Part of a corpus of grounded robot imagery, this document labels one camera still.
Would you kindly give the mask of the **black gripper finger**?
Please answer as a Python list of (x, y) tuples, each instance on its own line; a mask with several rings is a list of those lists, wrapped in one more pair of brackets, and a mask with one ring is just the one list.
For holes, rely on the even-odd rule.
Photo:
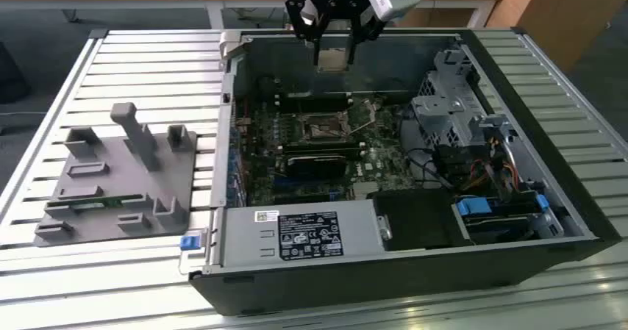
[(320, 64), (320, 44), (326, 29), (326, 15), (318, 16), (320, 0), (285, 0), (294, 34), (313, 45), (313, 64)]
[(350, 33), (348, 39), (348, 48), (345, 61), (346, 65), (354, 62), (357, 45), (368, 40), (376, 40), (383, 33), (387, 22), (376, 15), (372, 7), (350, 20)]

